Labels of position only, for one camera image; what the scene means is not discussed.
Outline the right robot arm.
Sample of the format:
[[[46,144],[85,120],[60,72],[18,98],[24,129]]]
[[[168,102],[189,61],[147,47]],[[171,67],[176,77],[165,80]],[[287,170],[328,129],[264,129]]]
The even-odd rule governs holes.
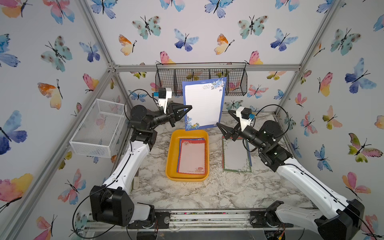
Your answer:
[[[279,141],[285,134],[279,123],[265,121],[259,130],[252,127],[256,116],[251,109],[240,107],[229,111],[237,121],[233,128],[217,123],[225,139],[255,147],[265,166],[294,184],[317,207],[315,210],[290,206],[275,201],[266,209],[270,225],[292,224],[310,230],[324,240],[351,240],[366,226],[364,205],[357,199],[348,200],[326,186],[309,171]]]

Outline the blue floral stationery paper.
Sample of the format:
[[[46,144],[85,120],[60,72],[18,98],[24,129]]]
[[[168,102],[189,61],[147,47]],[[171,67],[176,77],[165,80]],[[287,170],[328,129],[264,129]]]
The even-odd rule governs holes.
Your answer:
[[[250,168],[252,168],[252,157],[251,157],[251,151],[248,151],[247,150],[247,156],[248,156],[248,161],[249,161],[249,165],[250,165]]]

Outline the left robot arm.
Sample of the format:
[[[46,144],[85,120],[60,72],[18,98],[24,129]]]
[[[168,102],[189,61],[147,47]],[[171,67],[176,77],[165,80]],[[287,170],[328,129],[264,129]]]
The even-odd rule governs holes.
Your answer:
[[[132,108],[129,120],[129,127],[133,130],[130,148],[103,185],[94,186],[90,192],[94,221],[121,227],[134,223],[152,226],[155,223],[154,206],[131,200],[129,192],[132,182],[156,142],[156,127],[166,123],[175,126],[192,108],[191,105],[179,103],[169,103],[157,112],[142,105]]]

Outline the red stationery paper bottom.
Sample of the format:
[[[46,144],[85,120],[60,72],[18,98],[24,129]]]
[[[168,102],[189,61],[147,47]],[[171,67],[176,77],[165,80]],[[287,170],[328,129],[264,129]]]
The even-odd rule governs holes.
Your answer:
[[[206,173],[206,140],[180,139],[177,172],[187,175]]]

